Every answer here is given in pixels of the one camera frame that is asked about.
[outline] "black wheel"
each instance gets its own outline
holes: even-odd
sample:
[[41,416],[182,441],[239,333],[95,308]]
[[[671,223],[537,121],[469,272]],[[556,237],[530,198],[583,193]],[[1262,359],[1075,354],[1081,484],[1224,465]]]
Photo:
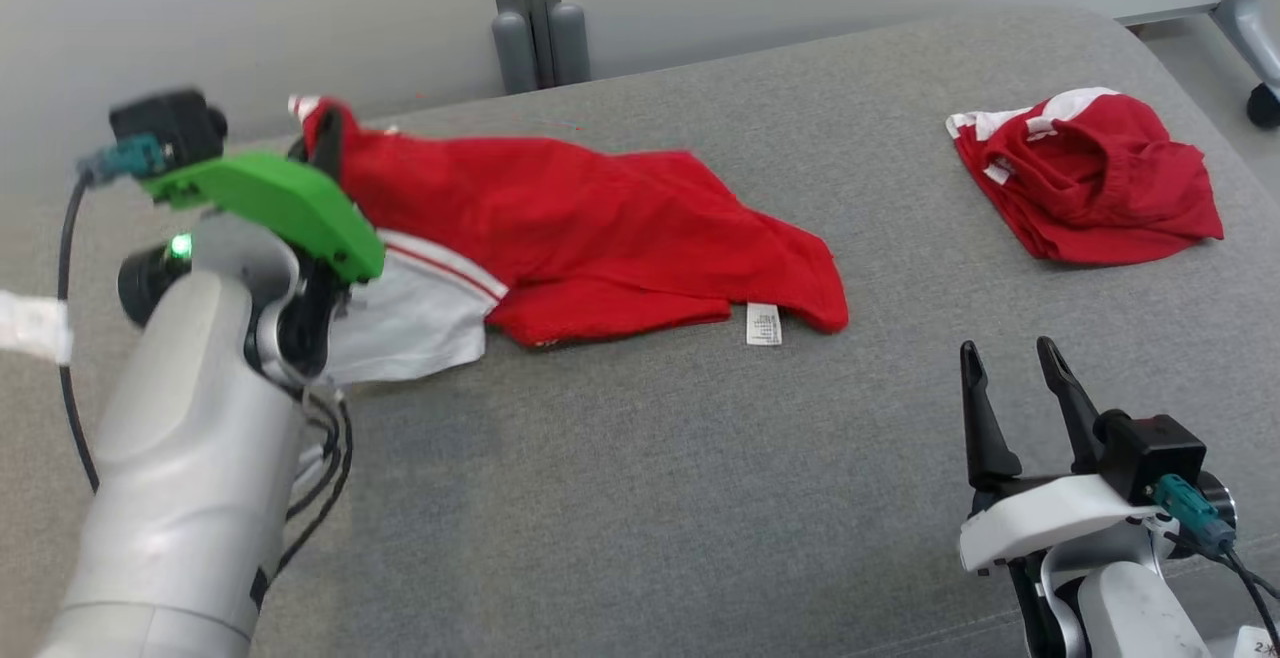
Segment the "black wheel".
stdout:
[[1276,93],[1267,88],[1266,83],[1260,83],[1249,93],[1249,105],[1245,108],[1249,120],[1258,128],[1280,128],[1280,101]]

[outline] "red cloth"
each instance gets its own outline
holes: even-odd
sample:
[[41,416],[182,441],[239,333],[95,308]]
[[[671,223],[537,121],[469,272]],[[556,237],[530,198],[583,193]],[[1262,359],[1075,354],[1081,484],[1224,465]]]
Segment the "red cloth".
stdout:
[[302,99],[307,148],[343,116],[342,188],[379,229],[462,253],[507,284],[488,321],[520,343],[604,339],[777,303],[849,324],[827,245],[742,206],[682,152],[604,156],[545,138],[421,140],[365,131]]
[[1143,262],[1222,238],[1203,154],[1146,102],[1071,90],[947,119],[973,179],[1038,259]]

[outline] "green light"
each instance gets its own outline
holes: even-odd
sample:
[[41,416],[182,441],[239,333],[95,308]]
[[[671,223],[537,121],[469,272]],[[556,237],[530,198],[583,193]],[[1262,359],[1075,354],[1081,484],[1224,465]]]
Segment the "green light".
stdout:
[[191,234],[179,233],[169,239],[169,257],[179,261],[191,260]]

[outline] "folded garment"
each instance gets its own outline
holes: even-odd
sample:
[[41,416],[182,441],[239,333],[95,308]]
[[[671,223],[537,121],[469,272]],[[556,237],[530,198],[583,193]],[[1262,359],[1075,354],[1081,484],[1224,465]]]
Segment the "folded garment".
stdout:
[[1146,102],[1069,90],[1033,108],[946,120],[978,187],[1032,256],[1143,262],[1222,238],[1204,156]]
[[[356,353],[365,369],[348,380],[471,361],[483,353],[481,320],[521,344],[721,321],[730,303],[748,302],[777,303],[824,333],[849,324],[827,245],[742,206],[690,154],[421,140],[362,129],[332,99],[292,99],[289,108],[308,151],[330,111],[340,115],[342,188],[388,245],[384,277],[357,291],[334,324],[338,366],[357,334],[383,335],[364,341]],[[460,302],[465,309],[439,310]]]

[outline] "green plastic part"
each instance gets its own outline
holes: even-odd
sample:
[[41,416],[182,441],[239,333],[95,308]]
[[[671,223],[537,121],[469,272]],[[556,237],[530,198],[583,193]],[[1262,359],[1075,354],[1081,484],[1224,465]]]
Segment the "green plastic part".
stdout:
[[374,227],[324,172],[271,154],[241,154],[196,163],[138,181],[174,210],[215,204],[256,221],[333,266],[347,283],[383,275],[385,250]]

